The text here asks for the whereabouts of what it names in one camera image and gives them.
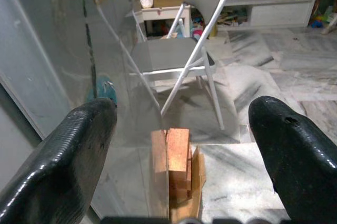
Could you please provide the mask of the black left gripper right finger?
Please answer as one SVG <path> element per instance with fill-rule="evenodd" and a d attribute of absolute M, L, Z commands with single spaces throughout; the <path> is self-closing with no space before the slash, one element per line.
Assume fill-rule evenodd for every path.
<path fill-rule="evenodd" d="M 336 223 L 336 145 L 308 117 L 261 96 L 249 125 L 265 168 L 292 221 Z"/>

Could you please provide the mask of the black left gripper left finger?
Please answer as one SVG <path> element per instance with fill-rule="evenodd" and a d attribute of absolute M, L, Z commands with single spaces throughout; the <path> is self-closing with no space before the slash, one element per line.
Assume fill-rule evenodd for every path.
<path fill-rule="evenodd" d="M 1 191 L 1 223 L 80 223 L 116 123 L 116 105 L 109 98 L 70 111 Z"/>

